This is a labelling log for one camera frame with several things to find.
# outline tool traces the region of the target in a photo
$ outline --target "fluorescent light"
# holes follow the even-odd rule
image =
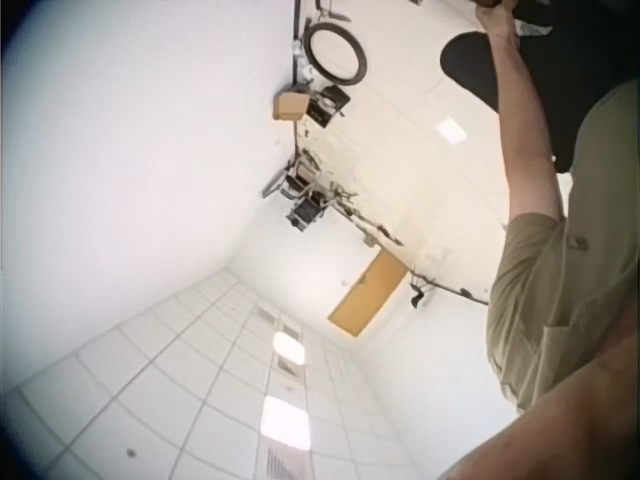
[[[260,433],[298,450],[311,449],[309,414],[275,397],[264,399]]]
[[[446,138],[451,145],[458,145],[467,138],[465,132],[460,125],[451,117],[436,127],[438,131]]]
[[[283,332],[273,337],[273,349],[296,365],[304,365],[305,353],[302,344]]]

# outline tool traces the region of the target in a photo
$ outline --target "wooden door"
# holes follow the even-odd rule
[[[329,321],[357,337],[378,313],[409,270],[387,250],[381,250]]]

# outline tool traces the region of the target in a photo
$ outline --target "person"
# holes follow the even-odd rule
[[[578,130],[589,110],[638,72],[639,3],[521,0],[514,9],[521,25],[548,32],[522,37],[520,54],[540,94],[558,173],[571,168]],[[452,39],[442,50],[440,64],[449,78],[498,111],[495,67],[484,33],[469,32]]]
[[[495,65],[509,223],[487,318],[489,362],[522,415],[448,480],[613,479],[638,473],[638,79],[576,134],[562,214],[545,112],[514,2],[477,7]]]

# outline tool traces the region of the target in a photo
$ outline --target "black hose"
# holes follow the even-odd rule
[[[358,59],[358,70],[352,78],[337,77],[329,70],[324,68],[322,64],[320,64],[316,56],[313,54],[313,49],[311,48],[311,38],[319,31],[335,33],[351,46],[353,52],[356,54],[356,58]],[[304,32],[303,44],[304,51],[307,54],[307,58],[309,59],[309,63],[311,63],[311,65],[313,65],[313,67],[318,70],[318,72],[320,72],[323,77],[337,85],[355,85],[357,83],[360,83],[367,74],[367,56],[364,53],[362,45],[360,45],[360,42],[358,42],[356,37],[354,37],[351,32],[341,27],[340,25],[336,25],[335,23],[330,22],[321,22],[311,25]]]

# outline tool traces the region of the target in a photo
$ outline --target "hand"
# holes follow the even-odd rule
[[[502,0],[493,8],[476,5],[476,17],[487,31],[489,40],[506,40],[518,45],[516,21],[513,18],[516,3],[517,0]]]

